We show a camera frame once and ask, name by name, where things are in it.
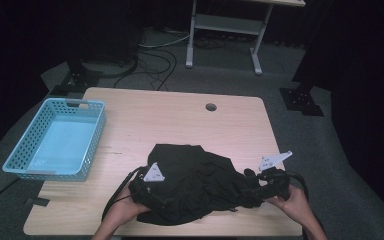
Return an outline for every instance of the table top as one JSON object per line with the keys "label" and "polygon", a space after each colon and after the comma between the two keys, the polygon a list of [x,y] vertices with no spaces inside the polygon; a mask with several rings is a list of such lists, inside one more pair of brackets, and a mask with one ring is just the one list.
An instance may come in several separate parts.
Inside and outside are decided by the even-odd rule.
{"label": "table top", "polygon": [[[258,172],[262,156],[279,153],[260,98],[211,94],[89,88],[84,99],[105,102],[107,122],[85,182],[46,181],[24,226],[28,235],[93,235],[102,211],[127,174],[147,163],[155,144],[201,145],[232,160],[238,172]],[[301,235],[301,226],[270,204],[213,212],[179,226],[133,220],[123,236]]]}

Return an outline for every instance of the table leg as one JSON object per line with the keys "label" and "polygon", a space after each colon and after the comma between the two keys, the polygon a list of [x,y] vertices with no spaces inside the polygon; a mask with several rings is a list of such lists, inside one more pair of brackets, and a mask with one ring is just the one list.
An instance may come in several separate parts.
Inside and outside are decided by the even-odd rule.
{"label": "table leg", "polygon": [[193,1],[192,15],[191,15],[191,29],[189,31],[189,43],[186,52],[186,67],[192,68],[193,66],[193,38],[195,33],[195,15],[196,15],[196,1]]}
{"label": "table leg", "polygon": [[273,10],[273,4],[270,4],[267,8],[266,16],[264,17],[264,24],[262,25],[260,33],[258,34],[257,43],[255,44],[254,48],[250,48],[252,63],[254,64],[255,74],[257,75],[263,74],[263,70],[261,69],[261,65],[260,65],[260,61],[258,60],[257,53],[258,53],[258,49],[260,48],[261,42],[263,40],[264,33],[266,31],[272,10]]}

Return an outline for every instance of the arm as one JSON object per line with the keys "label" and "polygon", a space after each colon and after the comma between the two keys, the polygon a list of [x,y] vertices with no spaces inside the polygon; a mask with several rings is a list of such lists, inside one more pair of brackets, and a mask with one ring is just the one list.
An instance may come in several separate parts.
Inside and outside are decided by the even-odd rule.
{"label": "arm", "polygon": [[111,239],[114,232],[121,225],[129,222],[140,213],[149,211],[149,209],[143,205],[134,203],[130,196],[130,190],[126,186],[118,195],[117,199],[127,197],[120,200],[111,206],[98,230],[93,235],[92,240],[107,240]]}
{"label": "arm", "polygon": [[289,186],[291,197],[288,201],[280,198],[265,200],[282,210],[288,217],[299,223],[310,240],[327,240],[327,236],[311,211],[304,192],[292,185]]}

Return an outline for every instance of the black garment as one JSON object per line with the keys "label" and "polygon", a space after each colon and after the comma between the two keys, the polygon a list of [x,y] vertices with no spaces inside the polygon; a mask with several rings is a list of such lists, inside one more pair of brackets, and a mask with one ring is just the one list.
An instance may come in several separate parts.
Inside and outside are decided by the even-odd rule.
{"label": "black garment", "polygon": [[[250,191],[259,186],[255,175],[248,178],[238,173],[230,159],[205,152],[201,146],[157,144],[149,154],[148,166],[155,162],[165,177],[163,182],[145,183],[138,174],[129,185],[133,200],[152,210],[140,214],[140,222],[179,225],[212,211],[259,207],[262,203]],[[147,186],[149,197],[135,194],[138,181]]]}

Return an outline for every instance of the blue plastic basket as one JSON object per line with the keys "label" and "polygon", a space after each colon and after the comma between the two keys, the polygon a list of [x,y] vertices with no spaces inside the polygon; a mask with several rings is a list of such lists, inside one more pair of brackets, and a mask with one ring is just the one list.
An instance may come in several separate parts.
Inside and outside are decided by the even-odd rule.
{"label": "blue plastic basket", "polygon": [[2,169],[23,179],[85,181],[105,121],[102,101],[46,99]]}

